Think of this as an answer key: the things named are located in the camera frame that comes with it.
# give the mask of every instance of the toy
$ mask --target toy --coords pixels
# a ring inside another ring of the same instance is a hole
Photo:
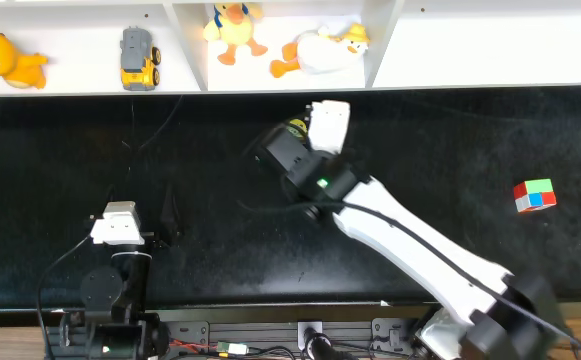
[[[252,3],[216,3],[214,4],[214,18],[203,30],[203,37],[207,41],[219,38],[228,44],[228,50],[219,55],[219,61],[224,65],[234,65],[235,54],[241,45],[248,45],[253,56],[261,56],[268,52],[268,48],[257,44],[252,35],[254,25],[250,19],[263,16],[259,5]]]
[[[146,30],[130,27],[123,30],[121,40],[121,82],[126,90],[154,90],[159,85],[157,65],[161,51],[152,44]]]
[[[26,55],[14,46],[8,38],[0,33],[0,76],[10,85],[19,89],[31,86],[43,89],[46,78],[41,65],[47,64],[48,58],[34,54]]]
[[[280,78],[289,71],[320,74],[344,69],[359,61],[368,50],[370,39],[361,24],[353,24],[341,38],[330,35],[327,27],[308,32],[283,47],[283,60],[270,64],[270,72]]]
[[[525,181],[514,187],[518,212],[543,210],[557,205],[550,179]]]

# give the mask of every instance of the toy truck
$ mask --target toy truck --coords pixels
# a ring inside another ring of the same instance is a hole
[[[146,30],[130,27],[123,30],[121,40],[121,82],[131,91],[154,90],[159,85],[161,51],[152,44]]]

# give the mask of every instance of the toy wheel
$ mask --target toy wheel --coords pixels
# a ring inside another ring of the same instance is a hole
[[[157,69],[152,70],[152,84],[154,86],[159,85],[159,80],[161,80],[159,78],[159,70],[157,70]]]
[[[157,47],[152,47],[152,62],[155,65],[161,64],[161,50]]]

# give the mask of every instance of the black tabletop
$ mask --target black tabletop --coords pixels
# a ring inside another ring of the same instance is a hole
[[[241,152],[323,99],[351,103],[353,162],[404,206],[512,272],[543,272],[561,300],[581,300],[581,87],[184,96],[138,151],[177,99],[0,99],[0,309],[34,306],[39,275],[87,234],[111,189],[150,223],[168,184],[183,236],[154,253],[152,308],[431,300],[333,226],[237,205],[284,205],[278,176]],[[513,187],[537,178],[552,179],[558,205],[517,214]],[[45,306],[78,306],[81,278],[108,255],[89,245],[68,258],[48,277]]]

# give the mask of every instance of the blue square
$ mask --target blue square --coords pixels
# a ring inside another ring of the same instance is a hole
[[[543,206],[541,193],[528,194],[528,199],[530,200],[530,206]]]

